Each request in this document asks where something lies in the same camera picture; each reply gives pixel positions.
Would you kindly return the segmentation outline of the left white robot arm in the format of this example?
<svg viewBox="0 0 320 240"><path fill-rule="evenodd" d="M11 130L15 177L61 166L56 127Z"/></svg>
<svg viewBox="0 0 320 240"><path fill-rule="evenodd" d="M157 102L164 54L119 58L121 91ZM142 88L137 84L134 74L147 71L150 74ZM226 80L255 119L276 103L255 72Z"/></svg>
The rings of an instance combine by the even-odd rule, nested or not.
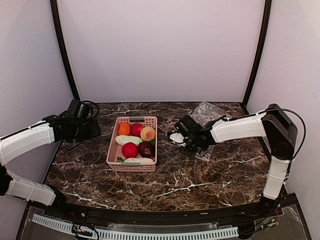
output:
<svg viewBox="0 0 320 240"><path fill-rule="evenodd" d="M90 100L73 99L59 115L44 117L37 123L0 139L0 194L50 206L60 218L71 213L65 195L54 186L36 183L6 169L17 157L44 145L65 141L80 145L101 135L97 117L99 106Z"/></svg>

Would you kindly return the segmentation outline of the yellow peach fruit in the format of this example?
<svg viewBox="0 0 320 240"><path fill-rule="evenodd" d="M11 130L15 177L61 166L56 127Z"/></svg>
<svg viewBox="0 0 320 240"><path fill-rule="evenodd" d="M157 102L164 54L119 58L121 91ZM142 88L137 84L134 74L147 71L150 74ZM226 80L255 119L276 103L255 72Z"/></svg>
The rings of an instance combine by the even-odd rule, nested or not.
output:
<svg viewBox="0 0 320 240"><path fill-rule="evenodd" d="M153 141L156 138L156 130L150 126L146 126L141 130L140 138L145 142Z"/></svg>

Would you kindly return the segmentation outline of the pale green radish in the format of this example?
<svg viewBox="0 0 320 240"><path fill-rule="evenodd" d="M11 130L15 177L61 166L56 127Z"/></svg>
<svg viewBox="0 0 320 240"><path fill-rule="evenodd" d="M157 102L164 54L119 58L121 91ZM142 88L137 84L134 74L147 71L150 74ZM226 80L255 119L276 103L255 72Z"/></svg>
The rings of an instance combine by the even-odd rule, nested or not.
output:
<svg viewBox="0 0 320 240"><path fill-rule="evenodd" d="M124 146L127 143L133 143L135 145L139 145L143 142L143 140L140 137L132 136L132 135L118 135L115 137L115 142L120 145Z"/></svg>

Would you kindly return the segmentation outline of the pink perforated plastic basket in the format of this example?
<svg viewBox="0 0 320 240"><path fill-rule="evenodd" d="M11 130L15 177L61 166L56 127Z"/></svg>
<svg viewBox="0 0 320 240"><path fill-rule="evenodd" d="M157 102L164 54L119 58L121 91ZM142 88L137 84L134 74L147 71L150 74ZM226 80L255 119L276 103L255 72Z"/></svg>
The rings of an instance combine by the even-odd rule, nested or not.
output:
<svg viewBox="0 0 320 240"><path fill-rule="evenodd" d="M158 119L155 116L118 117L106 163L115 172L155 172Z"/></svg>

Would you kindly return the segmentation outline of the orange fruit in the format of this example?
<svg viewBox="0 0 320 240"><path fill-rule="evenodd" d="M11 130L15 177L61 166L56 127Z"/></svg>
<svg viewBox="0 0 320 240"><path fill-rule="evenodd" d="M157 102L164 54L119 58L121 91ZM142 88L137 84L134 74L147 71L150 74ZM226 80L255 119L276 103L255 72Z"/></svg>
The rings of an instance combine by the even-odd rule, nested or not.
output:
<svg viewBox="0 0 320 240"><path fill-rule="evenodd" d="M121 122L118 129L119 135L129 136L131 133L131 126L127 122Z"/></svg>

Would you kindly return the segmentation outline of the white wrinkled radish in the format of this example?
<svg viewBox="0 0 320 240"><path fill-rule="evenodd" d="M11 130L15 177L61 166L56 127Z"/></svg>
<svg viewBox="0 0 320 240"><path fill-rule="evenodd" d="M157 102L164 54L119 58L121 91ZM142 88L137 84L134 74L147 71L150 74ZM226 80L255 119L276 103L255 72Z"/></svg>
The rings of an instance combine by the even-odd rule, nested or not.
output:
<svg viewBox="0 0 320 240"><path fill-rule="evenodd" d="M147 157L140 157L140 158L122 158L120 156L117 157L118 163L140 163L140 164L151 164L154 162L153 159Z"/></svg>

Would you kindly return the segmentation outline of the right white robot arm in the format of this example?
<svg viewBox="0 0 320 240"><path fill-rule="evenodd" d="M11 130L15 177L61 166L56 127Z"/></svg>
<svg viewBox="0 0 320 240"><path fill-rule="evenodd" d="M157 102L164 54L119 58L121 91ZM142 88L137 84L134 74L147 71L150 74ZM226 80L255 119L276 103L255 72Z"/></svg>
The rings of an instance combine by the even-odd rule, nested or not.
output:
<svg viewBox="0 0 320 240"><path fill-rule="evenodd" d="M194 157L216 144L248 138L265 140L270 155L270 165L263 193L255 205L255 213L266 217L279 204L282 188L290 176L291 166L301 150L296 146L298 128L289 114L300 115L290 109L271 104L257 113L236 118L225 115L205 125L185 115L167 134L168 139L180 145L180 152Z"/></svg>

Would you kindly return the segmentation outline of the red pomegranate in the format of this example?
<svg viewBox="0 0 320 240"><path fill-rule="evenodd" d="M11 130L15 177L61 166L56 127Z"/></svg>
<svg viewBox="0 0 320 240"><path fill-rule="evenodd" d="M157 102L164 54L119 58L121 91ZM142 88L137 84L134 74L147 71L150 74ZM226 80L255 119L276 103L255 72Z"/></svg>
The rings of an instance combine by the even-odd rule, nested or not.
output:
<svg viewBox="0 0 320 240"><path fill-rule="evenodd" d="M134 123L130 126L130 134L134 137L140 137L141 131L144 128L144 125L141 123Z"/></svg>

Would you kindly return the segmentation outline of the dark red apple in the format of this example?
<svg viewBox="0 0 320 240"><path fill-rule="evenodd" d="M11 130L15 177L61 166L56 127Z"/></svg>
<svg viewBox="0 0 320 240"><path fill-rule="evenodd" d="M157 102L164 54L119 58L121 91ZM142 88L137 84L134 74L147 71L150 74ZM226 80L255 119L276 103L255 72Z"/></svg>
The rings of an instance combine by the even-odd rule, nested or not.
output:
<svg viewBox="0 0 320 240"><path fill-rule="evenodd" d="M143 158L152 159L156 155L155 146L149 141L143 141L138 145L138 152Z"/></svg>

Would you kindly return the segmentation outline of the clear zip top bag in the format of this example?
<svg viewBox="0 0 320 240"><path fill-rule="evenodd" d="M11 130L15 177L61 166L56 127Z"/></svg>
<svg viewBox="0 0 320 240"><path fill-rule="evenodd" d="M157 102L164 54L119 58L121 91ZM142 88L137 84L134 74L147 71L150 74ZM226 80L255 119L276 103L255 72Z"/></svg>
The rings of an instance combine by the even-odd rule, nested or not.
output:
<svg viewBox="0 0 320 240"><path fill-rule="evenodd" d="M222 118L231 117L222 108L208 102L202 102L198 107L195 108L195 110L191 114L185 114L185 115L191 116L197 123L201 124L202 126L206 125L210 121L212 121L212 124L213 124L217 120L220 120ZM208 162L210 161L211 154L213 152L213 148L214 148L213 145L214 143L212 142L212 145L209 146L209 148L206 151L197 152L196 155L187 155L187 156L195 157L199 160Z"/></svg>

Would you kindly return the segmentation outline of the red tomato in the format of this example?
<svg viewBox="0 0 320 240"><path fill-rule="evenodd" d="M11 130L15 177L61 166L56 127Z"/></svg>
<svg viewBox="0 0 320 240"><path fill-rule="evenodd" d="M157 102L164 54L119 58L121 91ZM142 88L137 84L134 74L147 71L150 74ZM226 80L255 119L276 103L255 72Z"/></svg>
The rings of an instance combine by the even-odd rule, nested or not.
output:
<svg viewBox="0 0 320 240"><path fill-rule="evenodd" d="M123 156L126 159L128 159L128 158L136 158L139 153L139 150L138 150L137 145L129 142L129 143L122 146L121 152L122 152Z"/></svg>

